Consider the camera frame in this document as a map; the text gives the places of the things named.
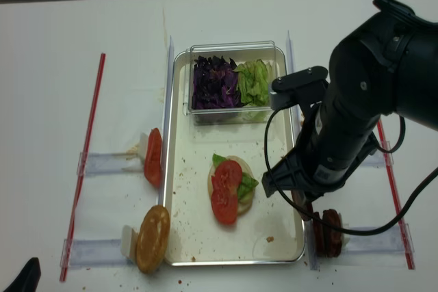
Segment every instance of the shredded red cabbage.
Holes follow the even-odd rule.
[[[242,107],[240,92],[237,90],[237,67],[230,58],[230,62],[213,56],[213,58],[199,56],[195,60],[193,72],[192,109],[222,109]]]

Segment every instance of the clear plastic container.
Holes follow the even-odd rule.
[[[265,64],[270,63],[272,67],[271,77],[268,77],[268,83],[276,79],[278,68],[276,62],[276,48],[273,41],[263,42],[243,42],[234,44],[209,44],[192,46],[188,50],[186,60],[189,62],[186,66],[186,90],[185,95],[188,102],[187,115],[194,116],[196,124],[231,124],[231,123],[252,123],[265,122],[271,113],[269,105],[263,107],[245,106],[229,109],[192,109],[193,99],[193,79],[195,60],[199,56],[203,57],[221,57],[223,56],[229,62],[232,58],[237,65],[247,61],[261,59]]]

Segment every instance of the red tape line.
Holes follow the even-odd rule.
[[[382,120],[378,121],[377,129],[378,129],[378,136],[381,139],[382,147],[385,147],[386,137],[385,137],[385,132],[383,131]],[[402,206],[400,204],[400,197],[398,196],[396,177],[394,176],[394,171],[392,170],[392,163],[391,163],[391,159],[389,158],[389,155],[384,154],[384,156],[385,156],[385,163],[386,163],[386,171],[388,173],[389,186],[391,187],[392,200],[393,200],[394,206],[396,208],[396,213],[399,214]],[[404,246],[404,250],[405,250],[406,262],[407,262],[408,268],[414,270],[415,263],[413,261],[412,248],[411,248],[411,244],[408,240],[406,225],[404,224],[403,218],[398,222],[398,225],[400,227],[400,232],[402,235],[403,246]]]
[[[96,114],[96,107],[97,107],[97,99],[99,97],[99,90],[101,89],[101,82],[102,82],[102,76],[103,76],[103,67],[105,65],[105,58],[106,58],[106,54],[102,53],[101,60],[99,62],[99,69],[97,70],[96,85],[94,87],[93,101],[91,103],[90,116],[88,117],[87,133],[86,133],[85,142],[83,144],[83,150],[82,150],[82,154],[85,157],[84,163],[86,163],[86,161],[87,161],[86,157],[88,154],[88,149],[90,147],[91,132],[93,129],[94,115]],[[73,199],[73,207],[72,207],[71,216],[70,216],[70,226],[68,227],[68,234],[67,234],[67,239],[70,239],[70,240],[73,239],[73,234],[75,232],[75,210],[76,210],[76,206],[77,206],[77,201],[79,200],[79,195],[81,193],[82,183],[83,183],[83,172],[78,172],[75,198]],[[65,264],[68,264],[69,258],[70,258],[70,250],[67,250]],[[63,267],[61,269],[60,282],[66,281],[67,269],[68,269],[67,267]]]

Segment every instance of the black cable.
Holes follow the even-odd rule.
[[[430,184],[431,181],[433,181],[433,179],[435,179],[438,176],[438,167],[433,170],[418,186],[417,188],[414,189],[414,191],[412,192],[412,194],[409,196],[406,204],[403,206],[402,210],[399,212],[399,214],[397,214],[391,221],[389,221],[386,225],[383,225],[379,228],[376,229],[372,229],[372,230],[353,230],[353,229],[345,229],[342,227],[338,227],[335,225],[332,225],[329,222],[326,222],[318,217],[316,217],[314,214],[308,212],[306,209],[300,207],[299,205],[297,205],[294,201],[292,201],[291,199],[289,199],[287,197],[287,195],[285,194],[285,192],[279,187],[279,185],[277,184],[277,182],[275,181],[274,175],[272,173],[272,169],[269,165],[269,159],[268,159],[268,130],[269,130],[269,126],[270,123],[272,121],[272,119],[274,118],[274,116],[279,113],[281,110],[283,110],[285,108],[281,108],[281,109],[276,109],[271,116],[269,117],[269,120],[266,124],[266,129],[265,129],[265,140],[264,140],[264,146],[265,146],[265,162],[266,162],[266,167],[268,169],[269,175],[271,176],[272,182],[274,183],[277,191],[279,191],[280,195],[286,200],[287,203],[289,203],[290,205],[292,205],[297,211],[301,212],[303,215],[306,215],[307,217],[310,217],[311,219],[319,222],[320,224],[329,227],[333,230],[336,230],[338,232],[344,233],[344,234],[349,234],[349,235],[359,235],[359,236],[370,236],[370,235],[377,235],[380,233],[385,232],[386,230],[390,229],[392,226],[394,226],[395,224],[397,224],[397,222],[400,221],[400,219],[403,218],[403,216],[406,214],[406,212],[408,212],[409,208],[411,207],[413,201],[417,198],[417,196],[422,192],[423,189],[426,188],[427,185]]]
[[[404,140],[404,134],[406,133],[406,122],[404,121],[404,118],[402,116],[398,116],[400,118],[400,134],[398,136],[398,141],[396,145],[391,148],[390,150],[385,150],[383,147],[381,147],[378,142],[376,142],[376,148],[381,151],[382,153],[394,153],[396,152],[400,146],[403,144]]]

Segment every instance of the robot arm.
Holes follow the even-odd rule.
[[[263,175],[267,197],[276,184],[305,202],[344,186],[376,150],[381,114],[438,129],[438,25],[394,0],[374,5],[381,11],[333,50],[330,84],[322,67],[272,82],[271,107],[300,105],[305,123],[296,147]]]

